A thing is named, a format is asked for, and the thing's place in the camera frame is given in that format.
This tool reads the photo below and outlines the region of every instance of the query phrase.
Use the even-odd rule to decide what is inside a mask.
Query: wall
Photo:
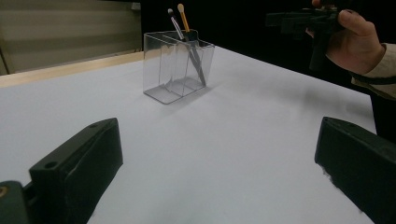
[[[140,11],[128,2],[0,0],[11,73],[141,50],[141,33]]]

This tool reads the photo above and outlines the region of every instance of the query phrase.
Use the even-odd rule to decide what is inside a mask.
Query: hand
[[[320,7],[320,0],[312,0],[312,5]],[[373,70],[385,54],[375,26],[351,10],[342,10],[338,14],[338,22],[346,29],[332,35],[327,57],[356,74],[363,75]]]

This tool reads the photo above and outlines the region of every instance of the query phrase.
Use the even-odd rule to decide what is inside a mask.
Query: clear plastic pen holder
[[[198,33],[176,31],[144,34],[143,92],[170,104],[206,86],[215,46],[199,40]]]

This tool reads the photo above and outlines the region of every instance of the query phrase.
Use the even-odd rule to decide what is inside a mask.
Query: black gun-shaped object
[[[305,31],[313,32],[313,51],[309,69],[321,70],[326,59],[326,50],[332,34],[342,29],[337,21],[338,13],[345,8],[359,11],[362,1],[350,0],[322,0],[321,9],[304,8],[292,12],[268,13],[266,26],[280,26],[281,34],[294,35],[295,39],[302,39]]]
[[[0,182],[0,224],[87,223],[122,165],[117,119],[86,127],[30,168],[32,182]]]

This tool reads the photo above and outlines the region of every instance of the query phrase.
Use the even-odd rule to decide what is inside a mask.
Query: sleeve
[[[352,75],[352,84],[367,88],[376,94],[396,101],[396,45],[383,44],[386,52],[381,62],[369,73]]]

